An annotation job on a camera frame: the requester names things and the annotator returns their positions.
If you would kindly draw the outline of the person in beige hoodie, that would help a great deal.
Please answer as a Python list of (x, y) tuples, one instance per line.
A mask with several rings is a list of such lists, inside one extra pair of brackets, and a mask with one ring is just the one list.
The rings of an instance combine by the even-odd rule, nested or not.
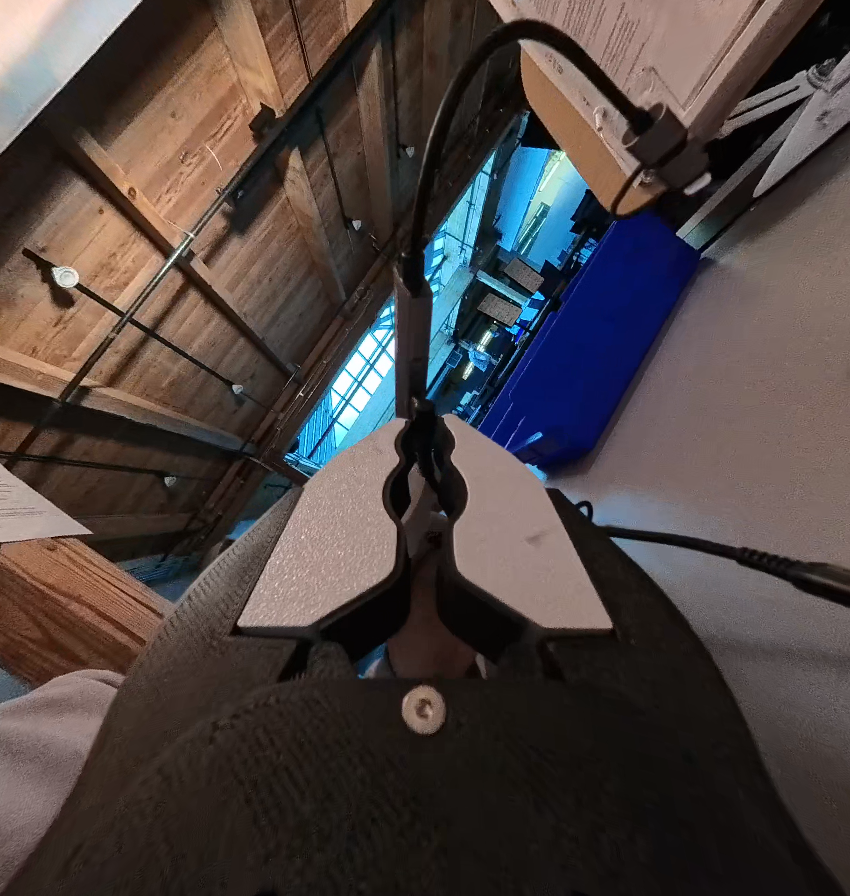
[(123, 681), (74, 671), (0, 704), (0, 892), (70, 795)]

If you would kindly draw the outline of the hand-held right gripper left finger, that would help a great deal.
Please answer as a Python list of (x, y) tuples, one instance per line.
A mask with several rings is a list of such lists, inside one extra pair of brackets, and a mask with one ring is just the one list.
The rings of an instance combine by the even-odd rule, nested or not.
[(249, 636), (341, 645), (361, 659), (409, 610), (409, 559), (392, 505), (408, 473), (396, 419), (336, 455), (303, 487), (238, 618)]

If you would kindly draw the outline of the black light track rod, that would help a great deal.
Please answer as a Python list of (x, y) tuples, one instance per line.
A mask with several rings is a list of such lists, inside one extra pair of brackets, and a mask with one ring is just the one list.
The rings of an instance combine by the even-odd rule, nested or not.
[[(90, 299), (95, 305), (103, 308), (106, 312), (113, 314), (118, 319), (122, 319), (126, 316), (126, 312), (124, 310), (118, 308), (114, 303), (106, 300), (104, 297), (101, 297), (97, 292), (95, 292), (88, 286), (82, 284), (81, 282), (80, 282), (79, 286), (74, 289), (63, 289), (63, 288), (58, 287), (57, 285), (55, 285), (53, 283), (52, 278), (50, 276), (50, 268), (53, 265), (57, 265), (57, 264), (54, 264), (49, 259), (41, 256), (40, 254), (38, 254), (37, 252), (33, 251), (32, 249), (30, 249), (28, 247), (23, 248), (21, 252), (25, 258), (27, 258), (31, 263), (33, 263), (37, 267), (38, 271), (42, 274), (44, 279), (49, 283), (53, 292), (58, 292), (61, 294), (63, 294), (64, 292), (66, 292), (68, 294), (78, 293), (81, 296)], [(199, 358), (193, 356), (192, 354), (190, 354), (190, 352), (182, 349), (177, 344), (175, 344), (172, 341), (168, 340), (167, 338), (161, 336), (158, 332), (156, 332), (156, 330), (153, 330), (152, 328), (150, 328), (149, 326), (145, 325), (142, 322), (132, 319), (128, 323), (128, 326), (133, 328), (134, 330), (139, 330), (146, 338), (150, 339), (153, 342), (157, 342), (158, 344), (162, 345), (165, 349), (169, 350), (170, 352), (176, 354), (177, 356), (179, 356), (182, 359), (184, 359), (185, 361), (187, 361), (193, 367), (202, 371), (206, 375), (212, 377), (218, 383), (223, 385), (224, 388), (228, 389), (229, 392), (233, 396), (235, 396), (230, 391), (228, 383), (229, 382), (237, 383), (237, 382), (235, 382), (230, 377), (221, 374), (216, 369), (210, 367), (208, 364), (205, 364)], [(258, 400), (256, 397), (251, 395), (251, 393), (248, 392), (246, 389), (245, 389), (245, 391), (246, 391), (246, 394), (244, 396), (240, 396), (240, 397), (235, 396), (235, 398), (238, 402), (249, 401), (261, 409), (268, 409), (267, 406), (262, 401)]]

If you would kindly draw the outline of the blue plastic bin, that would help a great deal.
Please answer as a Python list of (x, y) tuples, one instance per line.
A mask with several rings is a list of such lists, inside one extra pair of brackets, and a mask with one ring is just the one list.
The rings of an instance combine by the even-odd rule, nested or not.
[(541, 469), (591, 454), (699, 260), (652, 211), (613, 223), (479, 431)]

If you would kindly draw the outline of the metal ceiling pipe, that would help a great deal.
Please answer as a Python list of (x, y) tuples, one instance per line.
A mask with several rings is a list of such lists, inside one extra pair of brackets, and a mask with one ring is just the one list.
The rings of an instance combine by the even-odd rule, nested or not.
[(122, 319), (116, 318), (111, 328), (92, 348), (79, 369), (67, 375), (60, 393), (50, 398), (50, 406), (43, 412), (38, 422), (22, 439), (16, 454), (25, 457), (38, 437), (49, 431), (53, 424), (62, 421), (67, 409), (83, 407), (86, 398), (108, 396), (117, 391), (116, 386), (90, 384), (92, 374), (98, 364), (107, 356), (117, 340), (135, 319), (140, 322), (140, 311), (145, 308), (163, 286), (168, 275), (179, 271), (188, 287), (194, 287), (213, 310), (224, 319), (250, 347), (275, 368), (288, 384), (298, 373), (298, 367), (287, 364), (271, 349), (253, 327), (232, 306), (229, 291), (215, 283), (210, 268), (195, 252), (196, 240), (202, 234), (215, 213), (231, 197), (234, 184), (229, 183), (217, 194), (211, 207), (202, 215), (192, 232), (181, 230), (158, 212), (141, 190), (133, 187), (122, 168), (100, 147), (98, 142), (83, 127), (77, 126), (72, 118), (60, 111), (46, 111), (40, 121), (55, 141), (56, 147), (67, 156), (85, 179), (98, 189), (129, 220), (134, 228), (147, 238), (164, 257), (159, 270), (153, 271), (150, 279), (133, 294), (124, 308)]

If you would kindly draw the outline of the white printed paper sheet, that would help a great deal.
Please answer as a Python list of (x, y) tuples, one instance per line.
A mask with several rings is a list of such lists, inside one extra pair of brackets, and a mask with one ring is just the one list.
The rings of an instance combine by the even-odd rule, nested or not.
[(90, 533), (0, 463), (0, 544)]

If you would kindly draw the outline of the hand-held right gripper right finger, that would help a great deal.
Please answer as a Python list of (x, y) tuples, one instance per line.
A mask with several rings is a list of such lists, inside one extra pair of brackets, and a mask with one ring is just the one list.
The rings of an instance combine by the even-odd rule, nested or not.
[(609, 612), (542, 482), (453, 415), (437, 421), (438, 498), (447, 520), (437, 610), (491, 663), (516, 645), (607, 636)]

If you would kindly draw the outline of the large window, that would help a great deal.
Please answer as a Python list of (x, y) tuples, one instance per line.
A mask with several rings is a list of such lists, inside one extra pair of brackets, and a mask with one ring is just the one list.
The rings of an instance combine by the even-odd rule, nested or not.
[[(494, 151), (466, 188), (426, 251), (433, 292), (427, 387), (433, 392), (451, 361), (462, 357), (458, 321), (475, 280), (475, 260), (484, 246), (484, 219), (498, 204), (516, 148), (513, 140)], [(390, 298), (348, 356), (292, 444), (287, 459), (296, 467), (320, 469), (336, 454), (379, 428), (395, 411), (396, 315)]]

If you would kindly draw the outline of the wooden post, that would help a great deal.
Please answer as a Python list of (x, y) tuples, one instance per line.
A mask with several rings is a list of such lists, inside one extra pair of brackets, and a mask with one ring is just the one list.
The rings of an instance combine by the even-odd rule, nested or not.
[(31, 686), (128, 673), (173, 608), (78, 539), (0, 544), (0, 666)]

